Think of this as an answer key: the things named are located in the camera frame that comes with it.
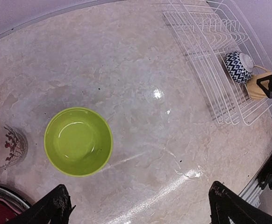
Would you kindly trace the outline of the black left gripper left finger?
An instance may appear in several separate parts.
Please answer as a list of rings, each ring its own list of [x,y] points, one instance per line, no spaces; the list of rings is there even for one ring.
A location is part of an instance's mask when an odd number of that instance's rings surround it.
[[[67,224],[75,206],[64,184],[59,184],[8,224]]]

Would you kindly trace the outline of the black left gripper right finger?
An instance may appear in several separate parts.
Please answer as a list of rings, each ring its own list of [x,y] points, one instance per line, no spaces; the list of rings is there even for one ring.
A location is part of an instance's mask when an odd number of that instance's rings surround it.
[[[272,224],[272,216],[255,208],[219,181],[213,182],[208,193],[211,223]]]

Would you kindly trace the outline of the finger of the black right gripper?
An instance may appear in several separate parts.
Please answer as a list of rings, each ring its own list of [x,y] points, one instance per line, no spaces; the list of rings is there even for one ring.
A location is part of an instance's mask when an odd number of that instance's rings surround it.
[[[272,98],[272,75],[257,79],[257,85],[268,98]]]

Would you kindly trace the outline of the pale yellow cup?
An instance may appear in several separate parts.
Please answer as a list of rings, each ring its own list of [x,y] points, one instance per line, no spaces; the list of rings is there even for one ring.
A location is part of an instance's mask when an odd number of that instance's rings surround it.
[[[252,78],[247,82],[246,87],[247,87],[247,91],[250,95],[250,97],[254,100],[261,100],[263,98],[267,98],[267,95],[265,94],[265,92],[257,85],[257,80],[260,78],[264,78],[267,77],[269,75],[272,75],[272,71],[258,66],[258,65],[254,65],[254,68],[258,68],[263,70],[264,72],[262,74],[258,74],[258,75],[252,75]]]

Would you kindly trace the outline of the pink polka dot plate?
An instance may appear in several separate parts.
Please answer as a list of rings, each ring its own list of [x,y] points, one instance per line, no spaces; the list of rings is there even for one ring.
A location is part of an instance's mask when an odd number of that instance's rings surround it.
[[[0,202],[7,205],[17,214],[31,207],[31,204],[26,199],[4,186],[0,186]]]

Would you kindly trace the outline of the lime green bowl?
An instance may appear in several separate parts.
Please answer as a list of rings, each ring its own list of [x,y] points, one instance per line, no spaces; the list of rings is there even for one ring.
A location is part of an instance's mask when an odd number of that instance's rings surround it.
[[[44,132],[44,150],[51,164],[74,177],[97,173],[108,162],[113,135],[107,121],[85,107],[58,112]]]

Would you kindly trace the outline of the white shell pattern mug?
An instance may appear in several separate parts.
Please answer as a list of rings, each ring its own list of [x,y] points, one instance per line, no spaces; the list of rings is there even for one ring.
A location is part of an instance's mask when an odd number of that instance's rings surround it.
[[[25,134],[19,128],[0,121],[0,178],[6,169],[22,162],[27,152]]]

